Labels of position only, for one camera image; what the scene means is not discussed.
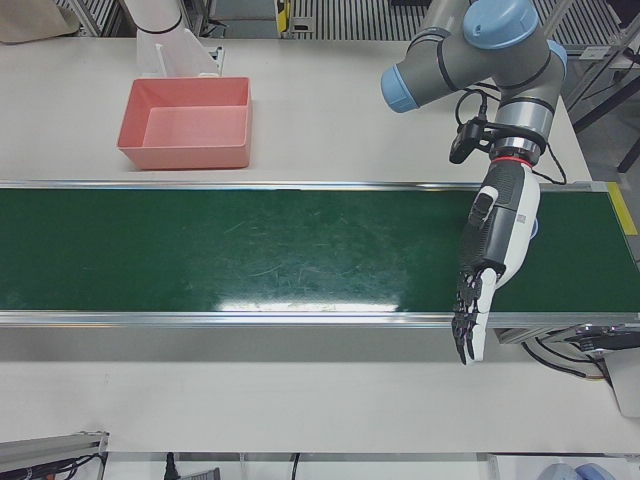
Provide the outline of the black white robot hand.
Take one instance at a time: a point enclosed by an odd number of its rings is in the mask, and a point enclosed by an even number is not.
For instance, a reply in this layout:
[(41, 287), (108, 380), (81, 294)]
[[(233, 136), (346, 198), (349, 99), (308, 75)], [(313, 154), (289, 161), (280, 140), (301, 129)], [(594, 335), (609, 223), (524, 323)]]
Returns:
[(539, 202), (540, 185), (528, 162), (513, 156), (491, 161), (471, 205), (459, 251), (451, 328), (464, 365), (484, 357), (493, 297), (524, 263)]

